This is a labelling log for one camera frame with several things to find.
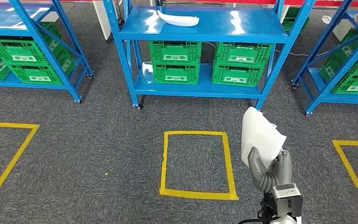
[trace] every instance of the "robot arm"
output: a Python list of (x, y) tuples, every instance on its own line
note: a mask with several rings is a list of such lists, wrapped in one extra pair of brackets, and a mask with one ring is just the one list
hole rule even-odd
[(248, 162), (253, 184), (264, 193), (272, 193), (275, 185), (291, 183), (291, 156), (287, 151), (279, 153), (270, 171), (265, 168), (255, 147), (250, 150)]
[(273, 213), (281, 217), (270, 223), (300, 223), (293, 218), (301, 216), (303, 198), (297, 186), (291, 182), (292, 163), (289, 152), (282, 150), (274, 160), (271, 170), (267, 170), (260, 159), (259, 150), (252, 147), (248, 162), (253, 184), (264, 192), (263, 206), (271, 207)]

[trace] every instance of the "yellow tape square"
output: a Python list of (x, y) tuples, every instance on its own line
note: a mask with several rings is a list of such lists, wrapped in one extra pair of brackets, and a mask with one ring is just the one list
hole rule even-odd
[(25, 147), (27, 147), (28, 143), (30, 142), (31, 138), (34, 136), (36, 130), (38, 130), (39, 125), (33, 124), (19, 124), (19, 123), (0, 123), (0, 127), (11, 127), (11, 128), (28, 128), (31, 129), (28, 136), (25, 138), (24, 142), (17, 150), (16, 154), (13, 156), (12, 160), (7, 165), (5, 171), (3, 171), (2, 175), (0, 176), (0, 187), (3, 184), (3, 181), (6, 179), (7, 175), (10, 173), (14, 165), (16, 164), (17, 160), (19, 159), (20, 155), (24, 151)]
[(352, 166), (349, 164), (348, 159), (346, 158), (344, 151), (342, 150), (341, 146), (358, 146), (358, 141), (352, 140), (333, 140), (333, 145), (336, 148), (342, 163), (344, 164), (346, 170), (348, 171), (349, 176), (351, 177), (353, 183), (355, 184), (356, 188), (358, 189), (358, 177), (356, 176), (355, 172), (352, 169)]
[[(197, 192), (197, 191), (184, 191), (165, 188), (166, 177), (166, 163), (168, 154), (168, 136), (173, 134), (200, 134), (200, 135), (220, 135), (223, 140), (224, 159), (226, 163), (226, 173), (228, 182), (228, 193), (213, 193), (213, 192)], [(231, 166), (230, 148), (228, 146), (228, 137), (225, 132), (208, 132), (208, 131), (169, 131), (164, 132), (164, 154), (163, 164), (161, 168), (161, 185), (160, 194), (166, 196), (196, 198), (196, 199), (212, 199), (212, 200), (238, 200), (235, 192), (233, 168)]]

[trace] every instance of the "blue shelf board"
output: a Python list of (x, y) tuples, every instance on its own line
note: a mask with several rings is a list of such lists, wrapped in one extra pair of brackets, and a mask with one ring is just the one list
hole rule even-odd
[(157, 84), (154, 83), (151, 63), (143, 63), (142, 70), (135, 82), (138, 95), (183, 96), (183, 97), (218, 97), (258, 99), (261, 93), (258, 87), (221, 85), (212, 83), (212, 65), (200, 65), (198, 85)]
[[(74, 58), (76, 66), (71, 71), (69, 75), (69, 79), (73, 76), (75, 70), (77, 69), (78, 65), (80, 64), (79, 58)], [(66, 90), (67, 87), (65, 85), (49, 85), (49, 84), (27, 84), (22, 83), (21, 80), (13, 73), (10, 72), (9, 75), (2, 81), (0, 81), (0, 86), (2, 87), (22, 87), (22, 88), (40, 88), (40, 89), (58, 89), (58, 90)]]
[[(320, 92), (326, 83), (319, 74), (320, 68), (308, 68), (311, 79), (317, 90)], [(358, 95), (355, 94), (333, 94), (327, 93), (325, 97), (321, 98), (321, 102), (324, 103), (340, 103), (340, 104), (358, 104)]]
[(326, 85), (323, 78), (320, 76), (319, 70), (320, 68), (308, 68), (308, 72), (310, 73), (312, 81), (315, 84), (318, 92), (322, 91)]
[(358, 30), (358, 24), (353, 19), (353, 17), (356, 15), (356, 13), (358, 13), (358, 11), (356, 11), (356, 10), (347, 10), (345, 12), (344, 19), (349, 20), (352, 23), (352, 25)]
[[(193, 27), (174, 26), (157, 14), (197, 16)], [(285, 43), (285, 32), (273, 9), (226, 7), (133, 7), (121, 39)]]
[[(41, 20), (53, 11), (51, 3), (23, 3), (22, 5), (35, 21)], [(0, 2), (0, 35), (30, 36), (25, 24), (8, 2)]]

